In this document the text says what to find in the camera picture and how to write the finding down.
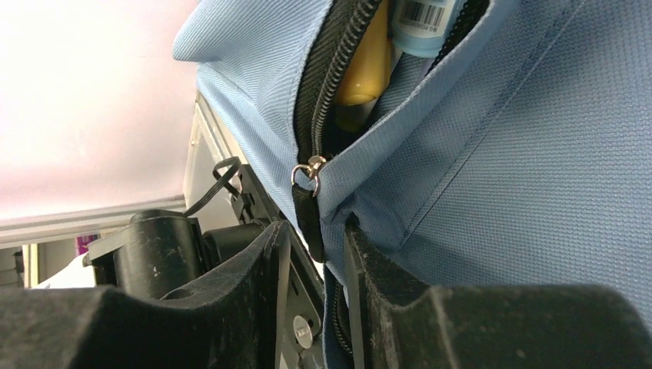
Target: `zipper slider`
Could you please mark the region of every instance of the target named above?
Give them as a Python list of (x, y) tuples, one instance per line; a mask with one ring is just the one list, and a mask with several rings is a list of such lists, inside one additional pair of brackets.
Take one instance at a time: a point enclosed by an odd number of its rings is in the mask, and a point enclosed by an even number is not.
[(317, 194), (319, 193), (319, 171), (324, 167), (324, 164), (326, 164), (328, 161), (319, 155), (311, 156), (308, 159), (307, 164), (299, 164), (296, 165), (292, 169), (292, 177), (291, 177), (291, 183), (292, 185), (296, 185), (296, 181), (294, 180), (297, 177), (297, 172), (300, 170), (304, 170), (306, 172), (306, 175), (311, 181), (314, 181), (314, 190), (312, 191), (312, 197), (316, 197)]

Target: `white label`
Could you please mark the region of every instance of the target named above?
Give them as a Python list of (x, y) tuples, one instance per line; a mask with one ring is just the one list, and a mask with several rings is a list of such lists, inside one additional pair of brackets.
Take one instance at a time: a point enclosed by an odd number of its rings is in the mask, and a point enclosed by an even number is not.
[(412, 0), (399, 3), (395, 17), (401, 30), (419, 38), (442, 37), (451, 18), (454, 0), (435, 0), (428, 4)]

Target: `white wall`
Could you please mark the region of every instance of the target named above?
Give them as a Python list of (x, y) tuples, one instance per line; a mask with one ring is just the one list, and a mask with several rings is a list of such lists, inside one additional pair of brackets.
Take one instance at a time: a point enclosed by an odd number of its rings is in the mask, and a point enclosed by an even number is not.
[(0, 0), (0, 228), (182, 199), (195, 5)]

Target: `blue fabric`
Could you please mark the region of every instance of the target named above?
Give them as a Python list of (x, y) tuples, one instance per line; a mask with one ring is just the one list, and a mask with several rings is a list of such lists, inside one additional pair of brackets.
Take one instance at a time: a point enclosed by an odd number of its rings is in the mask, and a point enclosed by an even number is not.
[[(285, 3), (204, 0), (175, 57), (201, 63), (200, 91), (296, 224), (292, 110), (329, 4)], [(493, 0), (416, 88), (409, 61), (378, 122), (321, 171), (334, 277), (354, 212), (429, 283), (607, 284), (652, 326), (649, 2)]]

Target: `wire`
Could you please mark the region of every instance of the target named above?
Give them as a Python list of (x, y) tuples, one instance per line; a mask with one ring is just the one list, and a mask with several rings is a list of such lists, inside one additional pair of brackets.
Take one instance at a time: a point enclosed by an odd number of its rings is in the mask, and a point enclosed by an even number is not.
[[(230, 168), (224, 175), (220, 175), (218, 173), (218, 169), (226, 168), (229, 166)], [(195, 204), (193, 204), (190, 208), (188, 208), (188, 210), (184, 212), (184, 216), (189, 217), (194, 213), (200, 211), (222, 188), (227, 188), (227, 190), (232, 194), (235, 193), (239, 195), (238, 190), (236, 190), (228, 183), (231, 178), (235, 176), (235, 173), (238, 172), (238, 169), (240, 169), (240, 158), (237, 156), (218, 162), (213, 168), (213, 177), (215, 177), (217, 182), (215, 182), (215, 184), (213, 184), (213, 186), (209, 188), (208, 191), (206, 191), (204, 196), (202, 196), (197, 202), (195, 202)]]

